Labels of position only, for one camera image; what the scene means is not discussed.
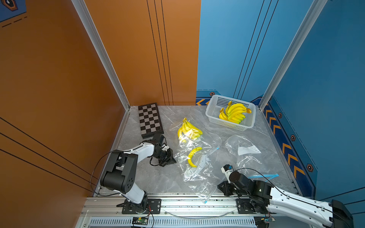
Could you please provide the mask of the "clear zip-top bag blue seal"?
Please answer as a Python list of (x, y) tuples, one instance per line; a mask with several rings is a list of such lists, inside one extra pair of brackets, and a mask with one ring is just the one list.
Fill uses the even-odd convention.
[(265, 179), (265, 180), (271, 180), (274, 179), (276, 177), (279, 177), (278, 174), (264, 174), (264, 175), (253, 175), (253, 176), (249, 176), (249, 179)]

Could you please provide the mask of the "yellow banana bunch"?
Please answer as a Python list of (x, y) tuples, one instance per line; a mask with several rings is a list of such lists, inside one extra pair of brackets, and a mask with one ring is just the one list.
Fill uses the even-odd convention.
[(230, 101), (225, 109), (225, 114), (228, 115), (229, 114), (229, 109), (232, 106), (232, 101)]

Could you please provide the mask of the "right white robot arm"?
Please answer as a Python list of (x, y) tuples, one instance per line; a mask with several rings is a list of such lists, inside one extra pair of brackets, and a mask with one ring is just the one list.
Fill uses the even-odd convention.
[(268, 179), (252, 180), (231, 165), (224, 165), (221, 172), (226, 180), (217, 188), (225, 196), (238, 196), (236, 207), (240, 214), (263, 214), (264, 223), (273, 221), (272, 214), (281, 214), (315, 228), (354, 227), (352, 214), (338, 200), (326, 202), (302, 197), (276, 187)]

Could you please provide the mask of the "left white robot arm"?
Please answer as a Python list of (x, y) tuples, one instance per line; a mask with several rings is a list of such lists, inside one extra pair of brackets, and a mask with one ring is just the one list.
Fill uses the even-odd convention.
[(100, 178), (100, 185), (112, 191), (120, 192), (125, 198), (125, 206), (137, 213), (149, 209), (147, 193), (135, 184), (137, 164), (146, 158), (156, 158), (158, 166), (176, 164), (173, 150), (164, 142), (162, 134), (155, 134), (151, 140), (145, 140), (138, 146), (126, 150), (114, 150), (106, 163)]

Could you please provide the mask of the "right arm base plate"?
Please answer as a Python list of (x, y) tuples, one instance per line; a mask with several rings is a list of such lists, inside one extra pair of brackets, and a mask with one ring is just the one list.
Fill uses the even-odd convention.
[(239, 214), (255, 214), (255, 210), (250, 203), (250, 199), (236, 199), (236, 207)]

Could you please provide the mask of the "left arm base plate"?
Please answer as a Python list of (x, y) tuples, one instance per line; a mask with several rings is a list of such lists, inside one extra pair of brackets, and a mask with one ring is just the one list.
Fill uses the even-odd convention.
[(140, 204), (135, 204), (127, 199), (123, 203), (122, 214), (160, 214), (161, 212), (161, 199), (144, 199)]

